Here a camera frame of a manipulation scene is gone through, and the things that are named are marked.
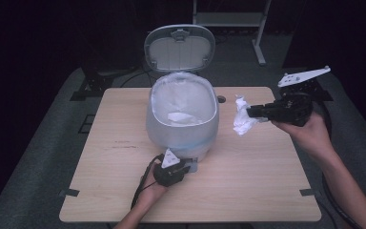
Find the wooden table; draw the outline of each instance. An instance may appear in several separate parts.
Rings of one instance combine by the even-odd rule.
[[[251,104],[274,100],[268,88],[214,88],[220,104],[216,141],[198,171],[154,205],[143,222],[318,221],[321,213],[290,137],[270,122],[247,134],[233,130],[235,95]],[[106,90],[60,218],[66,222],[120,221],[139,179],[162,153],[145,130],[150,89]]]

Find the person's right hand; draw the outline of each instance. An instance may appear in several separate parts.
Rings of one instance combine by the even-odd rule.
[[[272,123],[290,134],[291,138],[314,160],[327,159],[335,153],[324,120],[315,112],[312,112],[310,119],[303,127],[276,121]]]

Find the white metal stand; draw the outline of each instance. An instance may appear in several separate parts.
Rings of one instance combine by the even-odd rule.
[[[266,65],[260,40],[266,24],[272,0],[266,0],[263,12],[197,12],[197,0],[193,0],[193,24],[204,27],[258,27],[257,38],[252,40],[259,65]]]

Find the gray carpet floor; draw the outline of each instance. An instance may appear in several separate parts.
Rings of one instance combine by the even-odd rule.
[[[304,70],[281,68],[291,43],[290,35],[263,36],[261,48],[267,61],[264,67],[257,64],[250,36],[217,38],[224,42],[216,46],[209,68],[198,73],[215,87],[267,86],[278,97],[276,84],[283,74]],[[139,73],[142,70],[117,77],[112,86],[120,87]],[[150,75],[157,78],[162,74]],[[366,122],[334,75],[327,73],[318,79],[335,100],[327,103],[333,120],[335,148],[366,193]],[[101,100],[100,97],[89,97],[85,101],[70,101],[83,80],[84,74],[80,69],[69,76],[30,141],[0,197],[0,228],[108,228],[105,223],[64,223],[58,217],[64,201],[59,192],[69,187],[88,136],[79,134],[78,130],[86,115],[96,113]],[[129,80],[124,87],[150,87],[152,83],[153,80],[150,81],[147,75],[141,74]],[[335,228],[331,217],[337,227],[342,228],[340,217],[325,198],[319,169],[295,147],[316,198],[329,212],[321,208],[322,219],[318,222],[252,222],[253,228]],[[191,229],[236,229],[241,226],[250,228],[249,225],[237,223],[142,225],[143,228]]]

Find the trash can lid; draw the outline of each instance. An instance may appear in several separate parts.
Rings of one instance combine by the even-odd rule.
[[[171,25],[152,31],[145,39],[148,65],[157,72],[190,72],[206,68],[215,50],[213,34],[190,24]]]

